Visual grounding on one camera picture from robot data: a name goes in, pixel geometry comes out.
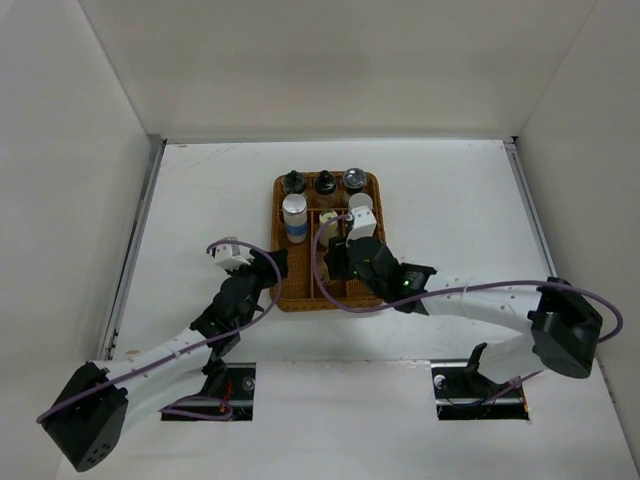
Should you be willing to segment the yellow lid spice bottle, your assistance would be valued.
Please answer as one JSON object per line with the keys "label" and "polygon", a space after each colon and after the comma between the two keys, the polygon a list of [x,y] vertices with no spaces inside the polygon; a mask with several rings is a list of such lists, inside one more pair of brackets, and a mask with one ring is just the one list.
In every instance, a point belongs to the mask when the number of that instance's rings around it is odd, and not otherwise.
{"label": "yellow lid spice bottle", "polygon": [[339,222],[335,220],[339,216],[335,210],[324,210],[319,214],[319,227],[321,230],[319,243],[328,248],[330,240],[339,236]]}

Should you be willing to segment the silver lid blue label jar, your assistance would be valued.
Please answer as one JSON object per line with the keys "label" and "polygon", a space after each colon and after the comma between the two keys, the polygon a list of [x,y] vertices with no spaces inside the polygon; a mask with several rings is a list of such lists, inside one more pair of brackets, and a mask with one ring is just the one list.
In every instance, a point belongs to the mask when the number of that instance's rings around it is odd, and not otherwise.
{"label": "silver lid blue label jar", "polygon": [[352,212],[362,207],[366,207],[368,210],[372,211],[374,207],[373,199],[364,192],[351,195],[348,201],[348,210]]}
{"label": "silver lid blue label jar", "polygon": [[301,194],[289,194],[282,202],[285,234],[292,243],[302,243],[308,232],[307,201]]}

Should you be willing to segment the black cap white spice bottle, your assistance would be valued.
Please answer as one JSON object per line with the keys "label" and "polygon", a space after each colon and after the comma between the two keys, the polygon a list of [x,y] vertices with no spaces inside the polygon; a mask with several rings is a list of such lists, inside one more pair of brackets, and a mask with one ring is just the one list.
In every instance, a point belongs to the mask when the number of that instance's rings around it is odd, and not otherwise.
{"label": "black cap white spice bottle", "polygon": [[281,179],[281,185],[285,195],[298,194],[307,195],[307,177],[296,170],[286,173]]}

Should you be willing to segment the black cap brown spice bottle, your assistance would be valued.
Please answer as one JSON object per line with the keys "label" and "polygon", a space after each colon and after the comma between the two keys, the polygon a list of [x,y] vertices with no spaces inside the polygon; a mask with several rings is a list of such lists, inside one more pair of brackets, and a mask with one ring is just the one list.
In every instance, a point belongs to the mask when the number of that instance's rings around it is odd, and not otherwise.
{"label": "black cap brown spice bottle", "polygon": [[337,181],[327,170],[322,170],[314,183],[316,203],[319,208],[333,208],[336,204]]}

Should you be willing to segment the black grinder top spice bottle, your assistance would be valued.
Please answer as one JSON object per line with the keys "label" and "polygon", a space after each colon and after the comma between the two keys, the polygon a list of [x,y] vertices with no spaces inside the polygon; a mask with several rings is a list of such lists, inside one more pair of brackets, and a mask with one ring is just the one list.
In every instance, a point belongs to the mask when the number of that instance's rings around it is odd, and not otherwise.
{"label": "black grinder top spice bottle", "polygon": [[361,193],[367,183],[368,176],[364,170],[356,167],[345,170],[342,174],[345,201],[348,202],[353,195]]}

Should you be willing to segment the pink lid spice bottle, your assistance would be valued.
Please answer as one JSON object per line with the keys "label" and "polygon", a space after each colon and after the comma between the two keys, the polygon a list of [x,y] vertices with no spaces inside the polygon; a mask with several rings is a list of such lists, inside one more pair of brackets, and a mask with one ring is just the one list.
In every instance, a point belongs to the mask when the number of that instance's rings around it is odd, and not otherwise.
{"label": "pink lid spice bottle", "polygon": [[327,267],[326,262],[323,259],[320,259],[317,263],[317,268],[320,276],[321,283],[323,285],[329,285],[332,283],[332,279],[329,273],[329,269]]}

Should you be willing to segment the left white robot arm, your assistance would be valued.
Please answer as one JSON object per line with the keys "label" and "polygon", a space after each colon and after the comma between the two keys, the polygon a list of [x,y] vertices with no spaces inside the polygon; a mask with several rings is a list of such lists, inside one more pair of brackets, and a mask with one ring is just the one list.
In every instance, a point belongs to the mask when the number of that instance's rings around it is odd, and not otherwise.
{"label": "left white robot arm", "polygon": [[36,420],[78,472],[102,462],[140,420],[186,398],[214,398],[224,387],[223,358],[241,332],[268,313],[266,289],[280,290],[288,252],[266,252],[227,237],[206,249],[227,277],[209,306],[165,343],[120,362],[88,361]]}

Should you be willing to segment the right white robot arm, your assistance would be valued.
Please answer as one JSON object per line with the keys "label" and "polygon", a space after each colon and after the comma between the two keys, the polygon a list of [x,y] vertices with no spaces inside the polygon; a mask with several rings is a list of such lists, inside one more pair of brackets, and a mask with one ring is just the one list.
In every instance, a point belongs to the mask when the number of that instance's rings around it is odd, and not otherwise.
{"label": "right white robot arm", "polygon": [[576,379],[591,374],[602,318],[562,279],[483,288],[433,267],[401,263],[373,237],[336,237],[324,261],[331,279],[356,279],[396,311],[465,318],[513,331],[505,341],[483,340],[474,347],[463,380],[475,395],[543,370]]}

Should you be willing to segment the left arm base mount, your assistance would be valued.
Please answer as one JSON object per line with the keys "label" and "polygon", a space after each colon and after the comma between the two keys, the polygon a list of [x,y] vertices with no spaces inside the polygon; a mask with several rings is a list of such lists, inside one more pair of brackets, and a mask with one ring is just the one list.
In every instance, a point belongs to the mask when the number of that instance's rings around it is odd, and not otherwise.
{"label": "left arm base mount", "polygon": [[218,365],[208,375],[198,394],[161,411],[165,422],[251,421],[254,412],[257,367],[255,363]]}

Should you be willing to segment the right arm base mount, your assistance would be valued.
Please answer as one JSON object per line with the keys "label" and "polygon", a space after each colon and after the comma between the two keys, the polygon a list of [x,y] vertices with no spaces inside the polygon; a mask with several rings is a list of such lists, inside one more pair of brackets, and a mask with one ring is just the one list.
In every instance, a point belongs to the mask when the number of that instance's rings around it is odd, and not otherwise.
{"label": "right arm base mount", "polygon": [[477,345],[468,360],[439,360],[430,364],[435,409],[440,421],[524,420],[528,406],[521,386],[494,383],[478,372],[486,343]]}

